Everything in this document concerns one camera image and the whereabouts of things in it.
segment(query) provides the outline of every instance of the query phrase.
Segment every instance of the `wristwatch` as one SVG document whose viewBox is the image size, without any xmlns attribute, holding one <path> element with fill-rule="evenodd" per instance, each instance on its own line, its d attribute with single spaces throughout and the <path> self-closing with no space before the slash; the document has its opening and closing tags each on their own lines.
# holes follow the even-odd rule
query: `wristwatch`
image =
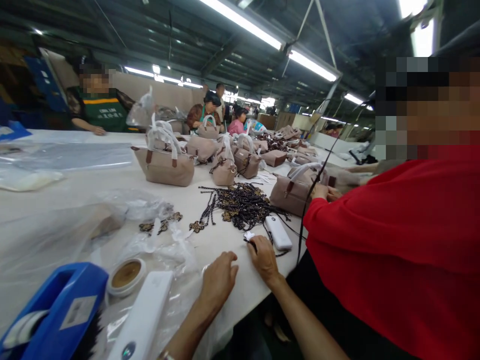
<svg viewBox="0 0 480 360">
<path fill-rule="evenodd" d="M 175 359 L 169 355 L 168 351 L 162 351 L 158 356 L 157 360 L 175 360 Z"/>
</svg>

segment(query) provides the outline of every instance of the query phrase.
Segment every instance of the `woman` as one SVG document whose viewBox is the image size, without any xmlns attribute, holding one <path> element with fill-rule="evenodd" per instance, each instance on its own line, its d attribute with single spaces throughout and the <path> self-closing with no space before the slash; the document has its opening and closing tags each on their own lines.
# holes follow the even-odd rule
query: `woman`
<svg viewBox="0 0 480 360">
<path fill-rule="evenodd" d="M 139 132 L 127 125 L 127 115 L 134 101 L 118 89 L 110 87 L 109 76 L 100 63 L 86 56 L 68 62 L 80 79 L 80 86 L 66 89 L 71 122 L 95 135 Z"/>
<path fill-rule="evenodd" d="M 238 107 L 235 110 L 235 120 L 228 126 L 228 133 L 233 134 L 246 134 L 245 121 L 247 120 L 247 109 Z"/>
<path fill-rule="evenodd" d="M 186 124 L 190 127 L 190 130 L 196 131 L 203 124 L 204 118 L 207 115 L 212 115 L 215 118 L 216 125 L 220 126 L 220 131 L 223 132 L 225 127 L 222 125 L 222 121 L 216 111 L 222 104 L 220 98 L 214 92 L 207 91 L 203 101 L 205 105 L 197 104 L 192 106 L 186 117 Z M 207 125 L 214 125 L 211 118 L 208 119 Z"/>
</svg>

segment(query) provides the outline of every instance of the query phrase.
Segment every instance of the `worker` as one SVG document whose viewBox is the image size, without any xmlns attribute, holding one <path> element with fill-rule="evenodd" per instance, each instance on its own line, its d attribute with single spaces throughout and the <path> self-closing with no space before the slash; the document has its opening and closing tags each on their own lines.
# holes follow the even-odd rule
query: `worker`
<svg viewBox="0 0 480 360">
<path fill-rule="evenodd" d="M 222 125 L 219 114 L 216 111 L 217 107 L 222 104 L 219 97 L 214 92 L 208 91 L 203 101 L 205 105 L 196 104 L 192 106 L 186 118 L 186 124 L 190 127 L 190 130 L 196 130 L 203 124 L 204 117 L 212 115 L 215 118 L 215 124 L 220 126 L 220 131 L 223 132 L 225 127 Z M 214 125 L 210 118 L 207 121 L 207 125 Z"/>
<path fill-rule="evenodd" d="M 352 358 L 480 359 L 479 37 L 480 21 L 439 51 L 449 72 L 413 74 L 396 107 L 410 161 L 312 193 L 288 282 Z"/>
<path fill-rule="evenodd" d="M 127 125 L 127 115 L 134 101 L 110 85 L 101 64 L 86 56 L 68 59 L 80 80 L 79 86 L 66 89 L 71 122 L 95 135 L 139 132 Z"/>
<path fill-rule="evenodd" d="M 246 134 L 245 121 L 247 120 L 247 109 L 243 107 L 237 107 L 235 110 L 235 120 L 228 126 L 228 133 L 233 134 Z"/>
</svg>

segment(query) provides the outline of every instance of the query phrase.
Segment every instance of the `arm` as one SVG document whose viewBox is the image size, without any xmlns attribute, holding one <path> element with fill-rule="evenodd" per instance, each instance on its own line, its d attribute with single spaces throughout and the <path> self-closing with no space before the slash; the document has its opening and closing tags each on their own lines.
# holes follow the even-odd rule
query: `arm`
<svg viewBox="0 0 480 360">
<path fill-rule="evenodd" d="M 210 324 L 214 321 L 235 285 L 239 271 L 233 252 L 223 252 L 212 262 L 203 274 L 203 286 L 200 296 L 190 312 L 173 335 L 158 360 L 170 355 L 175 360 L 190 360 Z"/>
<path fill-rule="evenodd" d="M 275 252 L 264 236 L 247 244 L 253 265 L 276 297 L 306 360 L 347 360 L 348 357 L 279 273 Z"/>
</svg>

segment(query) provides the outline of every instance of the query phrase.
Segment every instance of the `green apron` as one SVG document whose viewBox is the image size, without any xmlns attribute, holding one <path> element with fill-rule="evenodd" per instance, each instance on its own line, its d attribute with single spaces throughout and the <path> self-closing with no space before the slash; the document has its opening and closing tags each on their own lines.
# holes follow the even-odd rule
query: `green apron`
<svg viewBox="0 0 480 360">
<path fill-rule="evenodd" d="M 78 88 L 78 94 L 83 100 L 86 121 L 102 127 L 109 133 L 137 133 L 138 129 L 127 125 L 127 111 L 119 102 L 115 90 L 108 94 L 84 93 Z"/>
</svg>

